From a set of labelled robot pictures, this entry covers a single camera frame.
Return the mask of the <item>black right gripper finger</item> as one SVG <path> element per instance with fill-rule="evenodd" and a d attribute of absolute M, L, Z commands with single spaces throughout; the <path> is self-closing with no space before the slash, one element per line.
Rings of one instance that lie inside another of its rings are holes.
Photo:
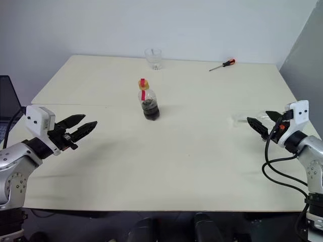
<path fill-rule="evenodd" d="M 251 128 L 253 128 L 258 134 L 260 134 L 263 140 L 268 139 L 268 128 L 265 127 L 259 120 L 253 117 L 247 117 L 247 122 Z"/>
<path fill-rule="evenodd" d="M 281 113 L 279 113 L 279 112 L 277 112 L 277 111 L 269 111 L 269 110 L 267 110 L 265 113 L 275 123 L 279 123 L 280 124 L 280 123 L 282 123 L 284 121 L 284 115 L 281 114 Z"/>

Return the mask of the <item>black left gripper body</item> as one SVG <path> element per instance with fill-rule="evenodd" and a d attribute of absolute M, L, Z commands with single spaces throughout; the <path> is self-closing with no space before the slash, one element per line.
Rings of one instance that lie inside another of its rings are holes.
<path fill-rule="evenodd" d="M 59 148 L 65 151 L 68 148 L 77 149 L 77 145 L 72 142 L 71 135 L 66 132 L 68 127 L 64 123 L 56 123 L 54 129 L 47 132 L 49 139 Z"/>

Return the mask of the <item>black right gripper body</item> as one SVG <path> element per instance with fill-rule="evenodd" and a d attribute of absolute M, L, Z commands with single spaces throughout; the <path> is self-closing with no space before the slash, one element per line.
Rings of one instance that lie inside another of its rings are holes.
<path fill-rule="evenodd" d="M 270 136 L 271 131 L 267 131 L 263 137 L 264 141 L 267 141 L 270 138 L 271 141 L 278 144 L 279 140 L 285 134 L 285 132 L 290 127 L 290 122 L 288 120 L 283 120 L 282 117 L 278 118 L 273 126 L 273 133 Z"/>

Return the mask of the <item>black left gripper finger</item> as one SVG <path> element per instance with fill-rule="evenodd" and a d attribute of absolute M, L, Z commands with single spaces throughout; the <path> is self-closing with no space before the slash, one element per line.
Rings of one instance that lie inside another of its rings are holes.
<path fill-rule="evenodd" d="M 80 121 L 82 121 L 85 118 L 84 114 L 75 114 L 72 116 L 69 116 L 68 118 L 55 123 L 54 130 L 59 130 L 59 129 L 70 129 L 77 125 Z"/>
<path fill-rule="evenodd" d="M 66 139 L 71 142 L 78 142 L 90 134 L 96 127 L 97 121 L 85 123 L 71 134 L 66 134 Z"/>

